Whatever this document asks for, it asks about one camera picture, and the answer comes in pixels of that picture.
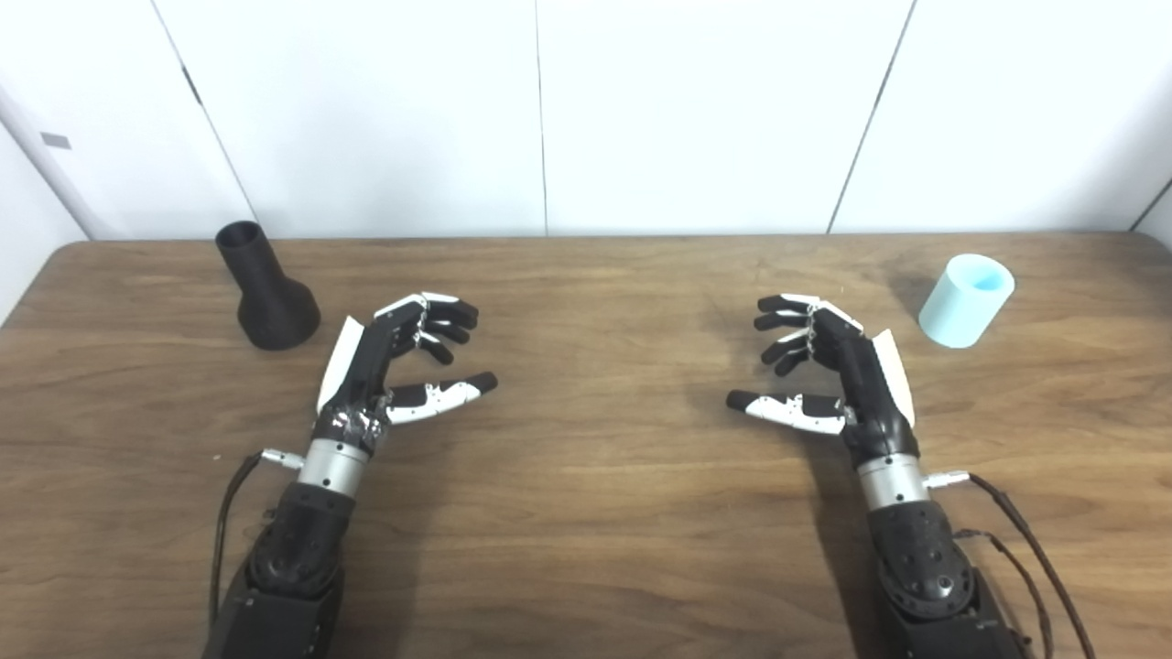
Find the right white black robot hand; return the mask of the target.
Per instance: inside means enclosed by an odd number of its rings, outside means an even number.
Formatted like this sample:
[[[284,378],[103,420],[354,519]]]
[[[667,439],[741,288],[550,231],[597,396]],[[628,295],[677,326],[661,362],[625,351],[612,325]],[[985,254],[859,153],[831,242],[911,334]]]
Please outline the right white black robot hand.
[[[762,351],[761,362],[774,367],[778,378],[786,378],[800,364],[820,364],[838,374],[841,393],[731,390],[725,399],[730,409],[841,439],[854,467],[897,455],[920,458],[911,388],[888,330],[867,335],[853,317],[816,295],[762,297],[757,308],[755,330],[790,330]]]

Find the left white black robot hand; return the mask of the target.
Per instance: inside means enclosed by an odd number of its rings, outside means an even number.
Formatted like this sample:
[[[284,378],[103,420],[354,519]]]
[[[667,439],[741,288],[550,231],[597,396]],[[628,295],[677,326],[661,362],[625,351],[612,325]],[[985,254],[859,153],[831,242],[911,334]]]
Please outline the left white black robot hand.
[[[481,312],[459,297],[421,292],[376,311],[363,324],[347,318],[321,381],[311,439],[328,439],[373,455],[386,432],[442,416],[498,387],[495,373],[435,383],[386,383],[390,364],[422,349],[452,364],[449,345],[466,344]]]

